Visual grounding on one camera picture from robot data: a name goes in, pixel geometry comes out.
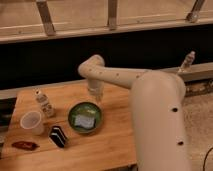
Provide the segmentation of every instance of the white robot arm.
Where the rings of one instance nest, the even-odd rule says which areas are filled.
[[[106,68],[94,55],[79,66],[88,90],[97,100],[101,81],[130,89],[137,164],[140,171],[191,171],[181,101],[182,79],[144,69]]]

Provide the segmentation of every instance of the small bottle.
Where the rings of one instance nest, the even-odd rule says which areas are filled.
[[[36,93],[36,101],[39,103],[41,110],[45,114],[46,117],[52,117],[55,115],[54,109],[50,104],[48,97],[42,93],[40,90],[37,90]]]
[[[195,60],[195,52],[191,51],[189,54],[186,55],[182,65],[180,66],[178,73],[187,72]]]

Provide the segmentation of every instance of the white mug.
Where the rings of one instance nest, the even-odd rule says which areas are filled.
[[[41,135],[44,132],[42,115],[38,111],[27,112],[22,116],[20,125],[26,130],[30,130],[34,135]]]

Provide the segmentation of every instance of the wooden tabletop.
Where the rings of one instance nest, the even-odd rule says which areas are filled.
[[[7,132],[0,160],[0,170],[7,171],[96,171],[136,163],[129,90],[105,84],[99,105],[103,112],[102,126],[93,134],[79,135],[69,126],[68,112],[75,104],[90,101],[85,82],[41,89],[56,110],[56,117],[44,120],[46,133],[33,136],[19,125],[20,118],[30,110],[39,110],[35,90],[18,94],[15,110]],[[201,171],[206,152],[213,146],[213,93],[185,98],[183,103],[189,156],[192,171]],[[69,137],[68,147],[59,149],[48,138],[52,125],[60,125]],[[11,147],[15,141],[27,140],[40,145],[29,152]],[[210,154],[206,168],[213,170]]]
[[[88,95],[86,83],[77,83],[41,89],[56,110],[56,117],[44,118],[46,132],[35,136],[22,129],[19,121],[30,110],[39,110],[35,90],[18,94],[15,110],[6,135],[0,160],[0,170],[7,171],[95,171],[117,168],[136,163],[129,90],[105,84],[104,97],[100,104],[103,123],[94,133],[79,135],[68,123],[68,112],[75,104],[94,102]],[[52,125],[60,125],[68,136],[68,147],[60,149],[48,138]],[[35,151],[23,151],[11,147],[16,141],[33,141],[39,144]]]

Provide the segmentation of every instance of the green plate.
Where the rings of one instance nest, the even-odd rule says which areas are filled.
[[[75,117],[77,115],[84,115],[88,117],[95,117],[95,126],[92,129],[85,129],[74,125]],[[101,109],[91,102],[82,102],[75,105],[69,112],[68,122],[70,126],[78,133],[90,133],[94,131],[102,121]]]

